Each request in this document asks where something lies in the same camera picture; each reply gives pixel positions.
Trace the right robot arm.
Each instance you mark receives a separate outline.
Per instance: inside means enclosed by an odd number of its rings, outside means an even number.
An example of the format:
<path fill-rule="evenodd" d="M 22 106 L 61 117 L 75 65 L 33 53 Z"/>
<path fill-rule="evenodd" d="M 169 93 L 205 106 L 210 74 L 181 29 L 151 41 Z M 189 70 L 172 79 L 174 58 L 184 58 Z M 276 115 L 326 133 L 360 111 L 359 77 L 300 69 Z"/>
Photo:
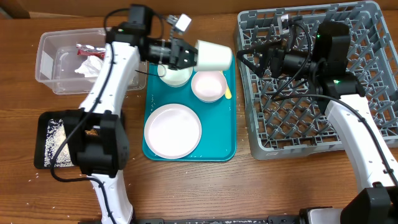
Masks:
<path fill-rule="evenodd" d="M 379 132 L 358 78 L 347 71 L 351 42 L 349 27 L 325 21 L 316 36 L 308 36 L 301 53 L 282 42 L 271 42 L 237 52 L 237 58 L 257 76 L 270 70 L 308 82 L 314 99 L 340 137 L 356 176 L 358 194 L 342 209 L 303 208 L 300 223 L 396 223 L 397 160 Z"/>

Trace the white bowl with rice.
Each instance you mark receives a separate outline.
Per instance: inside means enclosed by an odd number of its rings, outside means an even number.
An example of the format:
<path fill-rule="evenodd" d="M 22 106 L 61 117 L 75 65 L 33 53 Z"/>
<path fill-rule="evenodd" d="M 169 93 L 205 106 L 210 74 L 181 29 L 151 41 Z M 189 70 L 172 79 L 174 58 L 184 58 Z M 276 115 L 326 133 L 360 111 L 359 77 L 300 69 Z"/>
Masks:
<path fill-rule="evenodd" d="M 226 93 L 227 80 L 220 71 L 196 72 L 191 80 L 193 94 L 202 102 L 213 103 Z"/>

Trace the brown food piece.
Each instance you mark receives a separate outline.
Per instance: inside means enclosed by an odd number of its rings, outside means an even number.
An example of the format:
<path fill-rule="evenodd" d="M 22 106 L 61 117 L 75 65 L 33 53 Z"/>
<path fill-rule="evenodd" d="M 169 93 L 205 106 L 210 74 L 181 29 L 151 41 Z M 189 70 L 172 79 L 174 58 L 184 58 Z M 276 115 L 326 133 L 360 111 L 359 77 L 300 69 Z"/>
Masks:
<path fill-rule="evenodd" d="M 96 129 L 91 129 L 91 130 L 85 130 L 85 134 L 91 135 L 91 136 L 97 136 L 98 132 Z"/>

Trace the red snack wrapper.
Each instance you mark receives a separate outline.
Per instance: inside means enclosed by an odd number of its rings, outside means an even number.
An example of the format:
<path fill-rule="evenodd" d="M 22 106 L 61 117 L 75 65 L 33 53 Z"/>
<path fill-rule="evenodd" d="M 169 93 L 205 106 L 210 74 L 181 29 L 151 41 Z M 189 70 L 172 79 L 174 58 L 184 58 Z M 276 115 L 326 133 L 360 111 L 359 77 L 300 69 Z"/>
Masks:
<path fill-rule="evenodd" d="M 94 47 L 92 45 L 76 44 L 78 55 L 95 56 L 104 59 L 106 49 L 104 47 Z"/>

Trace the white cup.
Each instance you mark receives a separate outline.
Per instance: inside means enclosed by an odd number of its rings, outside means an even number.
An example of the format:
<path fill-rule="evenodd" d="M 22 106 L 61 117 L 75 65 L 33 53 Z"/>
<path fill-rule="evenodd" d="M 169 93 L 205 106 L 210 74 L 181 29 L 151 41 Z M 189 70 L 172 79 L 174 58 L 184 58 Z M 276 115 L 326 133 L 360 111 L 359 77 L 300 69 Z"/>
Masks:
<path fill-rule="evenodd" d="M 233 53 L 229 47 L 198 40 L 195 48 L 198 53 L 194 71 L 225 71 L 231 66 Z"/>

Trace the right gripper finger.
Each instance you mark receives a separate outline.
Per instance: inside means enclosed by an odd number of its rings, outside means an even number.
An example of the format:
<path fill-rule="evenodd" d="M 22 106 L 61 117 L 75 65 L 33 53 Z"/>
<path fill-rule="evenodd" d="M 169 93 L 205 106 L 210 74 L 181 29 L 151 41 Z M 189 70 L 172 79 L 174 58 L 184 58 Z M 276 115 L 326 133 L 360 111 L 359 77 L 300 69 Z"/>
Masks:
<path fill-rule="evenodd" d="M 262 78 L 269 68 L 270 57 L 269 56 L 258 56 L 259 63 L 254 65 L 248 59 L 244 57 L 245 52 L 237 52 L 236 56 L 240 62 L 242 62 L 248 69 L 254 72 L 259 78 Z"/>
<path fill-rule="evenodd" d="M 260 44 L 260 45 L 253 45 L 248 49 L 243 49 L 243 50 L 239 50 L 236 53 L 237 57 L 242 57 L 243 55 L 246 54 L 253 54 L 254 52 L 257 53 L 264 53 L 266 52 L 269 48 L 272 47 L 279 47 L 281 46 L 282 42 L 281 41 L 276 41 L 276 42 L 268 42 L 265 44 Z"/>

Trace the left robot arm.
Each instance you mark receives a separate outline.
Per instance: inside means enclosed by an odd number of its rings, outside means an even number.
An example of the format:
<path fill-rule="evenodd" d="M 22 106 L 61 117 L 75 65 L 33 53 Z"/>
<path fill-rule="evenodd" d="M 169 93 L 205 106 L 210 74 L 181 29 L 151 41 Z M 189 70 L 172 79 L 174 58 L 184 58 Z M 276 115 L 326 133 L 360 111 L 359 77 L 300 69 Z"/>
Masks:
<path fill-rule="evenodd" d="M 63 118 L 64 147 L 92 183 L 101 208 L 102 223 L 131 223 L 134 209 L 127 197 L 123 169 L 129 159 L 129 140 L 121 119 L 127 88 L 141 62 L 169 68 L 194 67 L 198 50 L 182 39 L 150 37 L 157 13 L 142 4 L 126 9 L 128 20 L 105 31 L 104 64 L 91 91 L 77 110 Z"/>

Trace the small white bowl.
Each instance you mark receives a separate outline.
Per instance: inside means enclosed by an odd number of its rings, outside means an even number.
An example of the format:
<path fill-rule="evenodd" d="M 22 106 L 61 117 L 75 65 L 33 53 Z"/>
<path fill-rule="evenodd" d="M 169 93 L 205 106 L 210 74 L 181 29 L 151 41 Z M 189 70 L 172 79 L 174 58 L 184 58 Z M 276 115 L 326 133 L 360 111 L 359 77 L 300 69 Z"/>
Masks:
<path fill-rule="evenodd" d="M 157 73 L 165 84 L 178 88 L 184 86 L 189 81 L 193 73 L 193 68 L 188 67 L 181 70 L 172 70 L 169 69 L 168 65 L 158 65 Z"/>

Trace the white napkin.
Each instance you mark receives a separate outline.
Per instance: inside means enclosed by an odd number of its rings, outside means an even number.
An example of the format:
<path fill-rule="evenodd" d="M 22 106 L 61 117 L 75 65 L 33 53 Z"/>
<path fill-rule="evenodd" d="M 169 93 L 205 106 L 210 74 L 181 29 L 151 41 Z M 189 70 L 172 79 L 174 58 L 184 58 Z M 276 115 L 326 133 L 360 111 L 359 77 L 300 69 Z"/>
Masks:
<path fill-rule="evenodd" d="M 75 70 L 75 73 L 82 74 L 86 78 L 97 77 L 100 74 L 102 66 L 103 61 L 99 57 L 90 55 L 80 67 Z"/>

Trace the pile of rice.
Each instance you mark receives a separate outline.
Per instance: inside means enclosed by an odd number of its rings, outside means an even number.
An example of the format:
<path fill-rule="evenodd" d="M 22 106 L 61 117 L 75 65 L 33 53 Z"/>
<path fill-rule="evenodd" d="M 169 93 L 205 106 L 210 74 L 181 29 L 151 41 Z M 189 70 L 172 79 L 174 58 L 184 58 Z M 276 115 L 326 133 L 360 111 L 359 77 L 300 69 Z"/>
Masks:
<path fill-rule="evenodd" d="M 50 162 L 56 151 L 66 140 L 65 128 L 62 119 L 50 119 L 48 121 L 45 149 L 44 149 L 44 167 L 49 168 Z M 68 144 L 66 144 L 57 157 L 55 167 L 73 167 L 70 157 Z"/>

